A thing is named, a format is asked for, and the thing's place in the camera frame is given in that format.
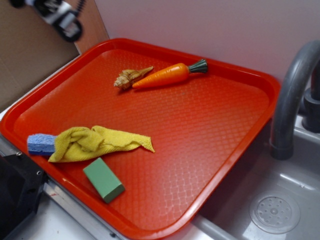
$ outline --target cardboard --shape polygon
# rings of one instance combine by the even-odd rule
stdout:
[[[79,55],[28,5],[0,5],[0,112]]]

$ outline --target blue sponge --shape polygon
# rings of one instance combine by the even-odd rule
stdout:
[[[55,152],[56,137],[42,133],[30,135],[27,139],[29,153],[41,156],[52,155]]]

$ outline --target microfiber cloth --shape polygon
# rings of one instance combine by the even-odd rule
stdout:
[[[49,162],[84,161],[112,152],[130,151],[139,146],[155,152],[149,136],[112,130],[102,126],[94,126],[91,129],[72,127],[55,138],[55,152],[49,158]]]

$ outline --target sponge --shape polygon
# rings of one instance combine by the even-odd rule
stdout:
[[[55,152],[55,139],[57,136],[37,133],[27,139],[28,151],[33,155],[50,156]]]
[[[83,171],[107,204],[125,190],[125,187],[101,157],[93,161]]]

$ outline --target seashell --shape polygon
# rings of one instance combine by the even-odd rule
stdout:
[[[144,78],[144,76],[154,69],[153,66],[141,69],[141,70],[133,70],[133,69],[126,69],[123,70],[119,76],[116,78],[114,82],[114,86],[120,89],[128,89],[131,87],[135,82]]]

